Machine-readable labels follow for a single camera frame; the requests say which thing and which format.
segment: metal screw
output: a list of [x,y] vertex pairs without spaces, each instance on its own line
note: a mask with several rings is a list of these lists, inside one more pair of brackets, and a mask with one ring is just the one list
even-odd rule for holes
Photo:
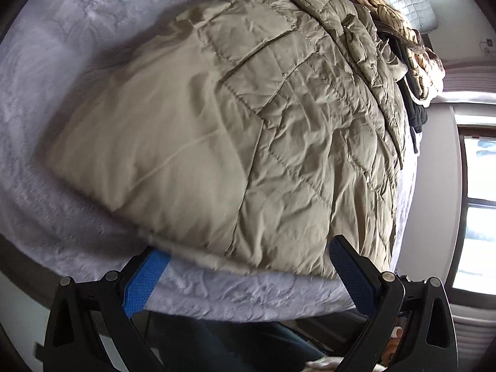
[[63,287],[67,286],[70,284],[70,277],[63,277],[61,280],[60,280],[60,285],[62,285]]
[[105,274],[105,279],[107,281],[115,281],[117,278],[119,278],[119,273],[114,270],[109,271],[107,274]]
[[383,273],[383,280],[392,283],[396,279],[395,275],[389,271]]
[[431,278],[431,284],[434,285],[435,287],[441,286],[441,282],[440,282],[439,278],[436,278],[436,277]]

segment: wall outlet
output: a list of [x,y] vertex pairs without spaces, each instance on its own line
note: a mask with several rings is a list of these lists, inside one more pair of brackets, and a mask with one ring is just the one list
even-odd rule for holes
[[484,56],[496,55],[496,46],[494,45],[495,42],[493,42],[492,39],[486,39],[485,41],[480,41],[479,47],[484,53]]

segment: blue clamp pad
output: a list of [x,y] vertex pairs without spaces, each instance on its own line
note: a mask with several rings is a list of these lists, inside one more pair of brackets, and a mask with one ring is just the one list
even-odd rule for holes
[[153,250],[136,271],[124,291],[122,307],[128,317],[143,310],[170,259],[166,253]]
[[376,310],[375,288],[338,239],[331,240],[328,246],[332,265],[350,294],[356,310],[372,319]]

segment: person's hand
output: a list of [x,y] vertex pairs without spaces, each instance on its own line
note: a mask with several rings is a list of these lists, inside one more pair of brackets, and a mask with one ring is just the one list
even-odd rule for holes
[[387,342],[386,348],[380,356],[380,361],[384,366],[389,366],[389,363],[393,359],[394,353],[398,349],[402,336],[403,329],[400,327],[399,329],[396,329],[396,338],[390,338]]

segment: window frame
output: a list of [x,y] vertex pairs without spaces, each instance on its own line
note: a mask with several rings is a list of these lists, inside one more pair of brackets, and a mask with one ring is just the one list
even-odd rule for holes
[[460,224],[456,238],[455,251],[453,260],[446,278],[445,290],[450,303],[463,305],[471,308],[496,309],[496,295],[481,294],[468,290],[453,288],[456,272],[463,250],[465,232],[467,229],[467,212],[469,207],[494,207],[496,201],[483,199],[474,199],[468,197],[468,170],[467,170],[467,152],[465,151],[465,137],[472,138],[490,138],[496,139],[496,128],[490,126],[458,126],[458,136],[460,141],[460,153],[462,162],[462,204],[460,211]]

